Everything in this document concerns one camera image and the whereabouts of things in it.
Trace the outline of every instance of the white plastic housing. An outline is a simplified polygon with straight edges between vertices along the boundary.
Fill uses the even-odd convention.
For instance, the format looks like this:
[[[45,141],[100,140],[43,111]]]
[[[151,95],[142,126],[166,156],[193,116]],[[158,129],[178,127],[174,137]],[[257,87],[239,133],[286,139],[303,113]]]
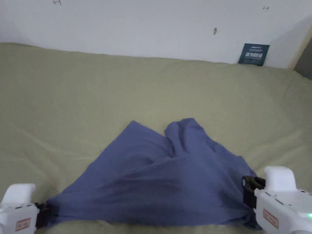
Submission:
[[[312,195],[296,188],[288,168],[267,167],[265,172],[265,189],[255,190],[257,223],[269,234],[312,233]]]
[[[0,203],[0,234],[34,234],[39,209],[31,203],[34,184],[11,185]]]

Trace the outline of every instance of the blue t-shirt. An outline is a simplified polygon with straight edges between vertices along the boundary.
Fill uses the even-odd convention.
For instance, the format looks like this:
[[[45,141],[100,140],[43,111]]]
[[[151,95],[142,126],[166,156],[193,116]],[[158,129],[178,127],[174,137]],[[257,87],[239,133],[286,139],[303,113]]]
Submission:
[[[165,136],[132,121],[68,188],[50,198],[50,225],[104,220],[154,226],[244,223],[242,157],[210,139],[194,119]]]

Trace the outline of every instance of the red label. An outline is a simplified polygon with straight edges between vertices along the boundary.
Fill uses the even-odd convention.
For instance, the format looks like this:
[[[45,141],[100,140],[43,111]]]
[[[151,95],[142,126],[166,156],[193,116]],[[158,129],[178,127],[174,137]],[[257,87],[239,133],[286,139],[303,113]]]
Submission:
[[[21,221],[18,221],[16,223],[16,228],[15,228],[15,231],[19,231],[19,230],[22,230],[22,229],[25,229],[25,228],[28,228],[30,226],[30,218],[29,219],[23,219]]]
[[[267,210],[263,210],[263,217],[278,229],[278,219],[271,215]]]

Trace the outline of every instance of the dark blue card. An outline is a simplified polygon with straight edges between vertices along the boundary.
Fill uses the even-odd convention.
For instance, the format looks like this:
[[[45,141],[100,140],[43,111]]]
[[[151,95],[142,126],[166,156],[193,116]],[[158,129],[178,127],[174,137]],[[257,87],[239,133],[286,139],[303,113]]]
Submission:
[[[238,63],[263,66],[269,47],[269,45],[245,43]]]

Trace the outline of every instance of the beige bedsheet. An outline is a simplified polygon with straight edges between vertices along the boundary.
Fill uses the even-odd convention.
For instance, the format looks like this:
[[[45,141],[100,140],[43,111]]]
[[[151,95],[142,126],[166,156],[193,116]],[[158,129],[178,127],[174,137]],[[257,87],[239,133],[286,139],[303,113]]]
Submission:
[[[312,191],[312,81],[294,71],[0,44],[0,194],[35,183],[35,202],[71,184],[131,120],[163,134],[194,117],[263,176],[291,168]],[[45,233],[248,233],[243,227],[67,222]]]

